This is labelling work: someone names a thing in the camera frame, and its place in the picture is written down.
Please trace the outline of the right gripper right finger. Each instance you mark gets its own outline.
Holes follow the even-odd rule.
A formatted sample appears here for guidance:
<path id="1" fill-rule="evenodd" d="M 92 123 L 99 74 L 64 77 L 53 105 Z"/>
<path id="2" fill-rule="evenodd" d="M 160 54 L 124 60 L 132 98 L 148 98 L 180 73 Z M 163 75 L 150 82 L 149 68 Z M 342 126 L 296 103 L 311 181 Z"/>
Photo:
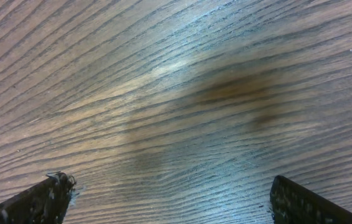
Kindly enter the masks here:
<path id="1" fill-rule="evenodd" d="M 352 213 L 278 175 L 270 190 L 275 224 L 352 224 Z"/>

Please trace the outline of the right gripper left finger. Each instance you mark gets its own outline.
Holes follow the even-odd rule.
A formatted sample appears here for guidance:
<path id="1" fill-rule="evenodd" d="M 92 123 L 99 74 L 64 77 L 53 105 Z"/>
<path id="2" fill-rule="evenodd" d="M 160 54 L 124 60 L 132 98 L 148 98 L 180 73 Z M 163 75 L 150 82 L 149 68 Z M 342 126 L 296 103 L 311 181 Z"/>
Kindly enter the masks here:
<path id="1" fill-rule="evenodd" d="M 76 181 L 63 172 L 47 174 L 47 179 L 0 203 L 0 224 L 61 224 Z"/>

